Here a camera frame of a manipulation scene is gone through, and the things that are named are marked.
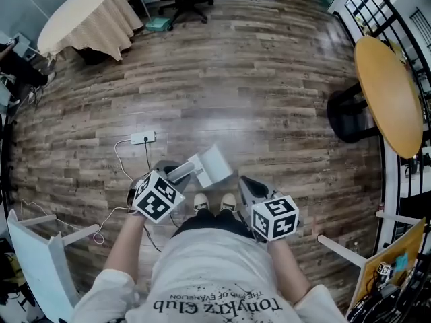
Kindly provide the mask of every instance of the person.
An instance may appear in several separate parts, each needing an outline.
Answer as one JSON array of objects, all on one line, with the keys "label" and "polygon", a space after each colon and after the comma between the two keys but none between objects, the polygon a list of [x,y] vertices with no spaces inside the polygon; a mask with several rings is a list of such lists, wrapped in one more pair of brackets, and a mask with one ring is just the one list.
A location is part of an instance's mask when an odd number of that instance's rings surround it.
[{"label": "person", "polygon": [[196,216],[164,247],[145,301],[137,298],[138,254],[146,218],[130,215],[104,270],[70,323],[347,322],[323,285],[312,287],[285,239],[258,244],[234,216],[227,194],[214,216],[204,194]]},{"label": "person", "polygon": [[0,43],[0,72],[12,74],[17,80],[36,89],[49,85],[55,78],[55,72],[43,75],[33,68],[29,62],[13,51],[17,43],[16,38],[12,38],[6,45]]}]

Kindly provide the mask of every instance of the black pants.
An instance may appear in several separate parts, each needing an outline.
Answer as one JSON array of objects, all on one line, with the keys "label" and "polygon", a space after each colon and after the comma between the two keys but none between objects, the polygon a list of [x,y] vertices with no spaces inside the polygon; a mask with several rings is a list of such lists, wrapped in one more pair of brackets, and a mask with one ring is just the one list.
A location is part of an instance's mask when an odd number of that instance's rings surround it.
[{"label": "black pants", "polygon": [[[7,47],[0,44],[0,51]],[[5,74],[12,74],[18,81],[28,85],[39,87],[48,82],[48,76],[39,73],[26,60],[19,57],[14,51],[11,51],[1,62],[0,71]]]},{"label": "black pants", "polygon": [[228,209],[224,209],[216,217],[208,209],[200,209],[195,217],[187,219],[173,235],[176,236],[188,229],[224,229],[240,236],[252,238],[253,234]]}]

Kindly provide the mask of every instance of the round wooden table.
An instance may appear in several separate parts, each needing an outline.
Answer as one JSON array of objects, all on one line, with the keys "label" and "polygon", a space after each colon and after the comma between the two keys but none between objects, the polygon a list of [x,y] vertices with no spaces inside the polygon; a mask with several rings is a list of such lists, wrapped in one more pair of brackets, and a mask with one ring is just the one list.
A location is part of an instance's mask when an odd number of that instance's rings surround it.
[{"label": "round wooden table", "polygon": [[54,12],[38,39],[39,51],[55,55],[64,48],[90,48],[121,60],[142,21],[127,0],[66,0]]},{"label": "round wooden table", "polygon": [[[356,43],[355,66],[359,83],[334,92],[328,100],[328,118],[335,134],[353,143],[380,131],[396,154],[413,157],[422,142],[422,107],[403,64],[380,40],[365,36]],[[358,101],[355,96],[360,92],[366,100]],[[377,127],[364,128],[367,106]]]}]

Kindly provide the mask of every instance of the white t-shirt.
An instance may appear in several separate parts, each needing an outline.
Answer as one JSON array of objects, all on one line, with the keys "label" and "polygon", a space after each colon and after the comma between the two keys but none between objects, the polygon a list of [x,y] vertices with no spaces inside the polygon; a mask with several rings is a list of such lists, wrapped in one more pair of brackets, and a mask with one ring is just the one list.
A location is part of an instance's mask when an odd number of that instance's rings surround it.
[{"label": "white t-shirt", "polygon": [[132,278],[102,271],[77,304],[70,323],[345,323],[327,288],[314,287],[292,307],[277,293],[265,246],[220,229],[173,237],[152,273],[145,302]]}]

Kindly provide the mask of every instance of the beige tablecloth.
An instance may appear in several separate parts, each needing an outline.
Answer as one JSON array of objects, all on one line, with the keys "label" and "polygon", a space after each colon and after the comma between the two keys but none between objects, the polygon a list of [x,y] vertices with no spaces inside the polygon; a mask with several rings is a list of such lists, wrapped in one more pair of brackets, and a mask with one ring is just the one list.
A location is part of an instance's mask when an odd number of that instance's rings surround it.
[{"label": "beige tablecloth", "polygon": [[38,39],[44,56],[64,48],[91,48],[121,60],[133,30],[143,24],[127,0],[67,0],[47,21]]}]

